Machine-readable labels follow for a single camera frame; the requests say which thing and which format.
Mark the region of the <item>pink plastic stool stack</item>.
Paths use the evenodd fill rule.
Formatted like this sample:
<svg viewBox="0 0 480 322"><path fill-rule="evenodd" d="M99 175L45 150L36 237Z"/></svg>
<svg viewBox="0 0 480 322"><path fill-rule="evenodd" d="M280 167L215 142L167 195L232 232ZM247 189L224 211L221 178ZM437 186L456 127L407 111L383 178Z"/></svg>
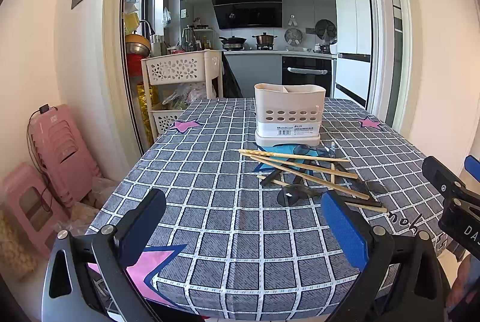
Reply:
<svg viewBox="0 0 480 322"><path fill-rule="evenodd" d="M81 201L102 176L67 105L40 106L28 120L26 136L34 165L65 208Z"/></svg>

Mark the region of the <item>blue patterned chopstick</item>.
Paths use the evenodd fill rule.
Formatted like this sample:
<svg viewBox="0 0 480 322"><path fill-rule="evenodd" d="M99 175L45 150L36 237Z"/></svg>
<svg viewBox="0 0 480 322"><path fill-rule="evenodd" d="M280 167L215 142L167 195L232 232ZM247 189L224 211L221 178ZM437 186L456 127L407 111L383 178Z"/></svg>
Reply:
<svg viewBox="0 0 480 322"><path fill-rule="evenodd" d="M330 143L329 156L333 159L336 158L336 145L333 141ZM332 171L336 170L334 162L330 164L330 169ZM335 184L335 174L333 173L330 174L330 182Z"/></svg>

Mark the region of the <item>grey checked star tablecloth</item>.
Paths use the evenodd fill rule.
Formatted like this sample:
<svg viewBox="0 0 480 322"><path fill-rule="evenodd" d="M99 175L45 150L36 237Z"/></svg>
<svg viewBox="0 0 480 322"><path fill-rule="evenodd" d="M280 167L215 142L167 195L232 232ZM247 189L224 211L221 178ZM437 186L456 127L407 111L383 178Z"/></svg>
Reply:
<svg viewBox="0 0 480 322"><path fill-rule="evenodd" d="M116 224L149 190L167 207L149 240L154 266L145 285L181 309L230 320L292 320L327 315L358 271L347 262L319 198L292 207L279 187L262 186L251 99L198 101L181 116L185 132L167 131L140 158L89 229ZM423 154L349 100L325 103L320 139L346 159L384 207L363 211L394 234L430 234L437 252L448 236L438 226L442 197L422 176Z"/></svg>

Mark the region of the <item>white refrigerator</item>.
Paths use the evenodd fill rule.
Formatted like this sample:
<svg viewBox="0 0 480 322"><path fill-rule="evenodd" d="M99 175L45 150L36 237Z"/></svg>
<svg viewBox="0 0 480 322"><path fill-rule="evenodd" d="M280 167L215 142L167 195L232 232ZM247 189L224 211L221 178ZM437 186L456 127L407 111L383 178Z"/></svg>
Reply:
<svg viewBox="0 0 480 322"><path fill-rule="evenodd" d="M335 0L337 8L337 66L334 96L368 105L371 81L371 0Z"/></svg>

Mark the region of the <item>white plastic utensil holder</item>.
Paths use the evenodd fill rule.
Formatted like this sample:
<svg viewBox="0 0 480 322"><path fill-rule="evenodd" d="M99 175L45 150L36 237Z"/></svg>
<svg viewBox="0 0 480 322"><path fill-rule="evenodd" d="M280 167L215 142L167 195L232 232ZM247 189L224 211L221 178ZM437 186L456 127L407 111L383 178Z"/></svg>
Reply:
<svg viewBox="0 0 480 322"><path fill-rule="evenodd" d="M256 144L319 145L326 89L314 85L256 84Z"/></svg>

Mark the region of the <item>black built-in oven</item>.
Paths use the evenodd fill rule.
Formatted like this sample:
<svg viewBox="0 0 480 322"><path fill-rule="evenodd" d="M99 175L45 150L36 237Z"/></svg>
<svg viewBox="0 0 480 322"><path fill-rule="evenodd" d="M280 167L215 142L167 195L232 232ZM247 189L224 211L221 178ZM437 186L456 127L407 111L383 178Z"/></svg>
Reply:
<svg viewBox="0 0 480 322"><path fill-rule="evenodd" d="M330 97L333 82L333 64L329 59L283 57L282 84L305 85L315 84L326 91Z"/></svg>

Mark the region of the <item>steel stock pot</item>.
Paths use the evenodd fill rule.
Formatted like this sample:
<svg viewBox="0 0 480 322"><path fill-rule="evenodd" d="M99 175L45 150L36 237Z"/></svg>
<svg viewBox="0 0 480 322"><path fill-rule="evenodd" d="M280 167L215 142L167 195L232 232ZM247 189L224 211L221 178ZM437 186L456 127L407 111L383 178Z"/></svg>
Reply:
<svg viewBox="0 0 480 322"><path fill-rule="evenodd" d="M274 40L277 36L263 32L260 35L253 36L253 38L256 40L257 50L273 50Z"/></svg>

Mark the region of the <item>white plastic storage trolley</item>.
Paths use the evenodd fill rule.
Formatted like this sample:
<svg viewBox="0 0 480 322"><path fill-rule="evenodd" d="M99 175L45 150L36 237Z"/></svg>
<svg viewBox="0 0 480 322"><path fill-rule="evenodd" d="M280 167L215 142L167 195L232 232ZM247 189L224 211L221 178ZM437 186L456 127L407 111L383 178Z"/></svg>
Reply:
<svg viewBox="0 0 480 322"><path fill-rule="evenodd" d="M145 102L154 138L198 99L224 97L220 50L174 53L141 61Z"/></svg>

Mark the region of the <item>black wok on stove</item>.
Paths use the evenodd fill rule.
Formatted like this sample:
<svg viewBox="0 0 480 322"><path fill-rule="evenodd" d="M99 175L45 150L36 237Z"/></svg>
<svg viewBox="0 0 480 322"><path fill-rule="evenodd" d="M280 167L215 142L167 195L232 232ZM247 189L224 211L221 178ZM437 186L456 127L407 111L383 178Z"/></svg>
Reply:
<svg viewBox="0 0 480 322"><path fill-rule="evenodd" d="M236 37L236 36L230 36L230 37L220 36L219 39L222 44L222 48L228 51L243 50L244 44L247 41L246 38Z"/></svg>

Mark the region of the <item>black range hood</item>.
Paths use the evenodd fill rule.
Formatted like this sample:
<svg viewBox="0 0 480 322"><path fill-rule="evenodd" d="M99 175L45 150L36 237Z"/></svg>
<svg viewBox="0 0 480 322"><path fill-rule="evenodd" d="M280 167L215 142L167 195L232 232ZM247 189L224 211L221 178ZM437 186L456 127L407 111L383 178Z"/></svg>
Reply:
<svg viewBox="0 0 480 322"><path fill-rule="evenodd" d="M281 28L282 0L211 0L219 29Z"/></svg>

